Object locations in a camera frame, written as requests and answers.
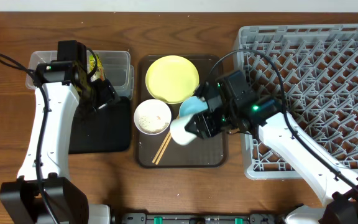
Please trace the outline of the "white plastic cup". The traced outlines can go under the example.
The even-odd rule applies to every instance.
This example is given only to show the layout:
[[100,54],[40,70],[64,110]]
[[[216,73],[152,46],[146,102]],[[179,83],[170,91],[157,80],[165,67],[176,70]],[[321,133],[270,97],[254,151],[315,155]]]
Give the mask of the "white plastic cup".
[[185,126],[190,122],[193,116],[194,114],[189,114],[179,117],[178,119],[173,120],[170,124],[172,139],[181,146],[186,146],[197,138],[195,134],[185,130]]

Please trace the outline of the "green yellow snack wrapper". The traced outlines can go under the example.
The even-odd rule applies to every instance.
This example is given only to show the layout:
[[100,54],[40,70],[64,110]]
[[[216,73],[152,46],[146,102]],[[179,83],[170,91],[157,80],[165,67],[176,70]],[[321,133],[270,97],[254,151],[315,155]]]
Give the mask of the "green yellow snack wrapper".
[[96,81],[97,79],[105,80],[105,72],[104,72],[104,67],[103,67],[102,61],[98,54],[95,54],[95,56],[96,56],[97,63],[94,62],[94,57],[92,54],[89,55],[89,59],[88,59],[88,63],[89,63],[88,72],[89,73],[91,73],[91,71],[94,69],[95,65],[97,65],[95,73],[90,78],[90,80],[92,82]]

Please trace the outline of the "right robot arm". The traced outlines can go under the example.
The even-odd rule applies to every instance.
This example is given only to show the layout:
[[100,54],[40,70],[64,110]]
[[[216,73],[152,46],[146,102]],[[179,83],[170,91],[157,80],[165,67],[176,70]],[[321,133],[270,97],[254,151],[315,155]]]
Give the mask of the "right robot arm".
[[223,131],[253,132],[296,170],[319,198],[322,208],[302,205],[283,223],[358,223],[358,173],[333,158],[297,125],[273,98],[259,98],[249,87],[219,83],[198,90],[207,108],[184,116],[184,130],[194,138]]

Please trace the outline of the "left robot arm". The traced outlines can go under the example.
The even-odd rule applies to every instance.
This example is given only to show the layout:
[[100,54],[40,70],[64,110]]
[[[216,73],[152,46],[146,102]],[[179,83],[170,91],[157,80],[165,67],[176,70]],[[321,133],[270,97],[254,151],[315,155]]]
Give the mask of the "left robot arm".
[[26,157],[17,179],[4,182],[0,200],[14,223],[113,223],[112,209],[90,204],[70,181],[68,155],[78,112],[104,109],[118,96],[107,81],[91,82],[87,59],[40,63],[29,76],[36,99]]

